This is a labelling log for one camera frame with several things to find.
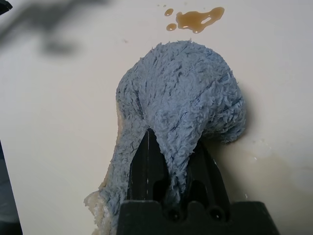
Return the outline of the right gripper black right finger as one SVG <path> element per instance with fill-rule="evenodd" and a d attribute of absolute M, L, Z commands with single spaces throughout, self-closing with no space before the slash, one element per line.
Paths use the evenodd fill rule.
<path fill-rule="evenodd" d="M 186 183 L 186 202 L 229 202 L 220 170 L 202 141 L 189 157 Z"/>

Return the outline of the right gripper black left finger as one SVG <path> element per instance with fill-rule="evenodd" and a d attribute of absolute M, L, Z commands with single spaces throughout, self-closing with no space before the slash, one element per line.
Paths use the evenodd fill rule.
<path fill-rule="evenodd" d="M 169 186 L 169 174 L 156 135 L 148 129 L 130 165 L 127 200 L 162 202 Z"/>

